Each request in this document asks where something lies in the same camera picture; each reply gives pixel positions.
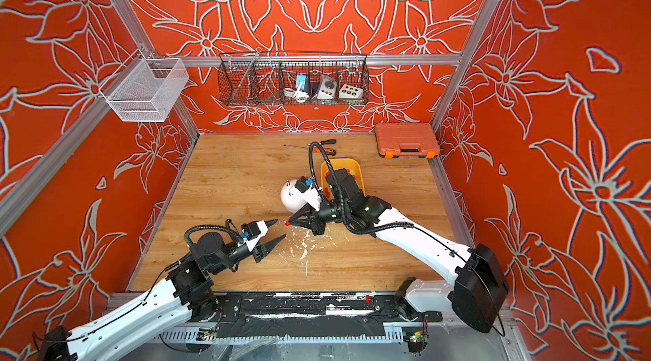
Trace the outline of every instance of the orange toolbox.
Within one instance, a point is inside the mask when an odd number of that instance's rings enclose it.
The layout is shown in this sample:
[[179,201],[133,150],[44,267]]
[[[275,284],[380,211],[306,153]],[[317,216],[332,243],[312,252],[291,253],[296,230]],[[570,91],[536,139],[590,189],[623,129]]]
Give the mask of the orange toolbox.
[[399,156],[431,159],[441,153],[441,147],[428,123],[378,123],[375,137],[379,155],[387,159]]

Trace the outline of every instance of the wooden table surface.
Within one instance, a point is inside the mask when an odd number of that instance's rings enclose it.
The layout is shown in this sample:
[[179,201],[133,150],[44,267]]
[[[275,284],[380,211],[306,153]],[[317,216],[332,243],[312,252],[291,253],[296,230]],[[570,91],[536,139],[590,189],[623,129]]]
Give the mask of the wooden table surface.
[[[135,278],[132,290],[148,289],[158,273],[188,252],[185,230],[200,224],[241,224],[279,219],[263,238],[287,238],[262,262],[240,263],[237,273],[213,277],[221,291],[395,290],[405,278],[440,280],[424,263],[400,248],[367,235],[353,235],[342,224],[328,224],[325,235],[286,227],[290,213],[280,200],[292,178],[309,177],[307,145],[337,139],[338,157],[357,160],[367,195],[376,195],[409,219],[454,240],[427,160],[379,157],[373,134],[210,134],[202,135],[183,172],[161,225]],[[320,173],[321,156],[314,157]],[[197,241],[201,233],[193,234]]]

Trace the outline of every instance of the metal basket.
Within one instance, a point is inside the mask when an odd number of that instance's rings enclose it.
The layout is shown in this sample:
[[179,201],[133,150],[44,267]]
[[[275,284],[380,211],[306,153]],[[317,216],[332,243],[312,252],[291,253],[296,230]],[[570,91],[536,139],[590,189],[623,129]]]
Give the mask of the metal basket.
[[[366,56],[360,54],[283,52],[273,55],[256,53],[220,54],[219,99],[226,105],[364,105],[369,101],[369,70]],[[285,96],[293,89],[296,77],[304,75],[305,88],[313,89],[321,75],[362,88],[362,97],[354,100],[318,100],[306,102]]]
[[122,121],[165,121],[190,78],[183,61],[179,59],[171,69],[151,69],[143,59],[134,63],[122,84],[102,95]]

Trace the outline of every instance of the orange floral wallpaper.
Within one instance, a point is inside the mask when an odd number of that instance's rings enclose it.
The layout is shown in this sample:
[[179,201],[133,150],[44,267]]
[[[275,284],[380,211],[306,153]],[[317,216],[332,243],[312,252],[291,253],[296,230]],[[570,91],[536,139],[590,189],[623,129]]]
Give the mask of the orange floral wallpaper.
[[[482,0],[130,0],[162,56],[313,50],[362,54],[461,51]],[[205,132],[369,131],[380,121],[429,121],[450,66],[370,71],[365,106],[225,106],[217,72],[194,69],[184,93]]]
[[[0,0],[0,199],[135,50],[109,0]],[[190,138],[109,112],[0,238],[0,360],[35,359],[31,333],[86,323],[124,291]]]
[[109,0],[0,0],[0,25],[1,200],[135,45]]
[[650,18],[648,0],[500,0],[440,127],[536,361],[651,354]]

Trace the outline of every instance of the white box with buttons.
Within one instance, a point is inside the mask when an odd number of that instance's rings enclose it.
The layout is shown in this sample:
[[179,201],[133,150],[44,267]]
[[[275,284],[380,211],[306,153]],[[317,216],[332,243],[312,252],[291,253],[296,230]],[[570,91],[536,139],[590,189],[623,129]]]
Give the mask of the white box with buttons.
[[362,88],[345,84],[339,88],[339,99],[341,100],[361,100]]
[[335,92],[337,91],[337,82],[329,76],[321,76],[319,83],[319,90],[316,94],[318,100],[331,100],[335,99]]

